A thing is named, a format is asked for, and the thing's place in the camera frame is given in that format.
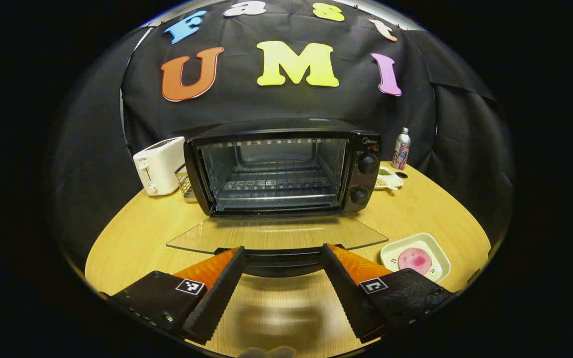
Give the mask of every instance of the white toaster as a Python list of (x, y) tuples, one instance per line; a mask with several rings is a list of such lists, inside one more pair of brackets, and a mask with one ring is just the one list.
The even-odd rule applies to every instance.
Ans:
[(184, 144), (185, 137), (170, 138), (134, 154), (134, 165), (147, 195), (167, 195), (177, 190), (176, 172), (187, 172)]

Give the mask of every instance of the white tray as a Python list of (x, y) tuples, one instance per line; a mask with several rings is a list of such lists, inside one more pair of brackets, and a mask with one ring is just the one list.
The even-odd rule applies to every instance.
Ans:
[(397, 188), (404, 185), (404, 181), (400, 177), (396, 176), (392, 170), (386, 168), (385, 166), (380, 166), (380, 169), (387, 172), (388, 175), (377, 176), (375, 189), (389, 188), (390, 190), (397, 190)]
[(425, 250), (430, 256), (430, 260), (432, 260), (432, 266), (424, 276), (434, 283), (439, 283), (439, 281), (448, 276), (451, 268), (450, 260), (448, 260), (446, 253), (441, 249), (437, 240), (428, 233), (412, 235), (382, 247), (380, 252), (382, 264), (393, 272), (398, 271), (397, 258), (405, 249), (411, 247)]

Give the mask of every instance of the oven knob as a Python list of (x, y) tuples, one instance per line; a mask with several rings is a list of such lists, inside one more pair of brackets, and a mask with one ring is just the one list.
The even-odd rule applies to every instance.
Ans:
[(355, 204), (366, 205), (370, 193), (366, 188), (357, 188), (351, 193), (351, 201)]
[(377, 160), (376, 156), (368, 154), (360, 159), (357, 163), (357, 167), (359, 168), (360, 172), (364, 174), (373, 174), (377, 173), (380, 170), (380, 162)]

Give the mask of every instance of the pink round object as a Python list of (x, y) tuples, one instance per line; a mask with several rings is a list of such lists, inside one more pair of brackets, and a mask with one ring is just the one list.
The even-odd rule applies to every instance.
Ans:
[(405, 249), (397, 259), (399, 269), (411, 268), (420, 274), (426, 274), (432, 266), (430, 255), (422, 249)]

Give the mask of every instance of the letter m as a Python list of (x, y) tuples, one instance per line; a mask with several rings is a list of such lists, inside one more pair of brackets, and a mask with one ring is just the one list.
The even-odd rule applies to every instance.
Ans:
[(298, 56), (282, 41), (265, 41), (257, 45), (264, 51), (264, 73), (258, 77), (260, 86), (278, 86), (286, 79), (280, 75), (280, 66), (294, 84), (299, 84), (307, 68), (311, 74), (306, 81), (313, 86), (336, 87), (339, 81), (333, 75), (330, 65), (330, 53), (333, 48), (321, 43), (309, 43)]

